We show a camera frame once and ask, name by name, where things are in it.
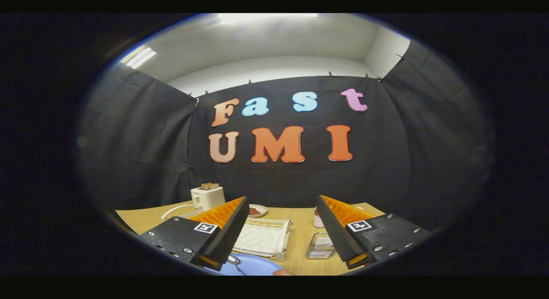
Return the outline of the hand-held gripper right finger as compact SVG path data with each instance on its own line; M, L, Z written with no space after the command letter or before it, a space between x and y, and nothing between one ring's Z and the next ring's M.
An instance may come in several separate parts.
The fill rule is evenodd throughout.
M398 215L374 216L323 195L318 196L316 209L337 254L348 269L394 258L431 234Z

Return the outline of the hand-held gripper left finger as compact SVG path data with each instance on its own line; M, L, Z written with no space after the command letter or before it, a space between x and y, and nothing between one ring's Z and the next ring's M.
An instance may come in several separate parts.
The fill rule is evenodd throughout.
M243 196L194 217L171 217L139 238L176 260L221 270L248 215L249 201Z

